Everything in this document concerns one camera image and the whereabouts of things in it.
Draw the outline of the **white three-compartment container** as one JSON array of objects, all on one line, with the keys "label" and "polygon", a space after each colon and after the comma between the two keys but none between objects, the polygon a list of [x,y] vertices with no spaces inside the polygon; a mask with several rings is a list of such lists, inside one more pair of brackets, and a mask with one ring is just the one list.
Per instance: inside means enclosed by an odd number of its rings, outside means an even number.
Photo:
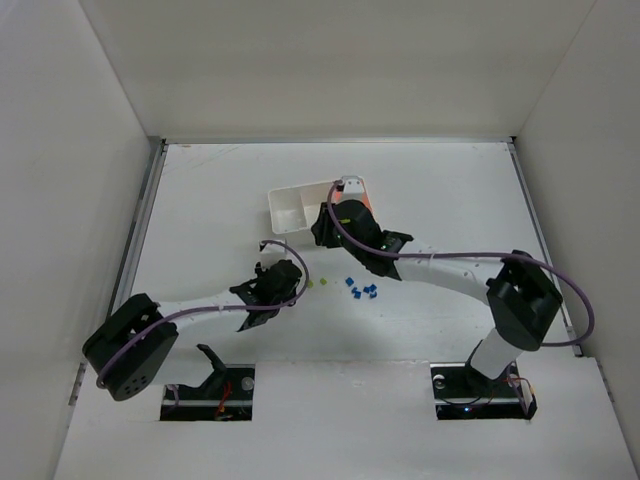
[{"label": "white three-compartment container", "polygon": [[[286,235],[310,230],[333,184],[334,181],[330,180],[270,190],[267,198],[273,233]],[[335,202],[335,193],[336,190],[332,194],[332,202]],[[372,211],[369,198],[364,205]]]}]

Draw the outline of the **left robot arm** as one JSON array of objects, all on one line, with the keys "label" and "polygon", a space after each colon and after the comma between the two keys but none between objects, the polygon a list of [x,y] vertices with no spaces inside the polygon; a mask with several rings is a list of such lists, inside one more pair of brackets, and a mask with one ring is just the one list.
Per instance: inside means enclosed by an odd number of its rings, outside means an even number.
[{"label": "left robot arm", "polygon": [[97,386],[120,402],[150,386],[179,336],[202,332],[240,333],[295,304],[306,268],[280,260],[255,277],[211,297],[161,303],[139,293],[126,300],[89,336],[82,353],[97,374]]}]

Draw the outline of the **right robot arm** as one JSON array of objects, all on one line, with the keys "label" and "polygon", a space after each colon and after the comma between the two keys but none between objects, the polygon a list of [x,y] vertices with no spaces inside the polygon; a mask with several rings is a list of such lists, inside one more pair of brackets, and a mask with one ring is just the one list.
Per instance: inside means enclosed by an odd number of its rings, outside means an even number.
[{"label": "right robot arm", "polygon": [[345,249],[374,275],[434,285],[487,305],[494,326],[466,361],[477,377],[496,380],[522,353],[539,350],[563,302],[523,251],[496,261],[439,257],[409,234],[381,229],[358,200],[323,202],[311,232],[318,246]]}]

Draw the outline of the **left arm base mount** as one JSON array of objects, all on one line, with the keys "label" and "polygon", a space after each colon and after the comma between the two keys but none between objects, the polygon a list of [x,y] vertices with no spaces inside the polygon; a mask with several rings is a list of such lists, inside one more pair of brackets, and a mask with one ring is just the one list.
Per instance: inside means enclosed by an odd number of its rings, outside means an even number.
[{"label": "left arm base mount", "polygon": [[226,364],[205,344],[198,344],[210,364],[197,386],[165,387],[159,420],[164,422],[244,422],[253,416],[255,366]]}]

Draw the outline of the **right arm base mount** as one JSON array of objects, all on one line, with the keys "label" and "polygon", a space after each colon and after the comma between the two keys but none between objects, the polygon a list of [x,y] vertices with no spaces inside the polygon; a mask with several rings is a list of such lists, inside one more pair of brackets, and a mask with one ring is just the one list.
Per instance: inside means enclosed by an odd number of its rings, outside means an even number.
[{"label": "right arm base mount", "polygon": [[438,420],[532,420],[537,397],[512,362],[495,380],[462,363],[430,365]]}]

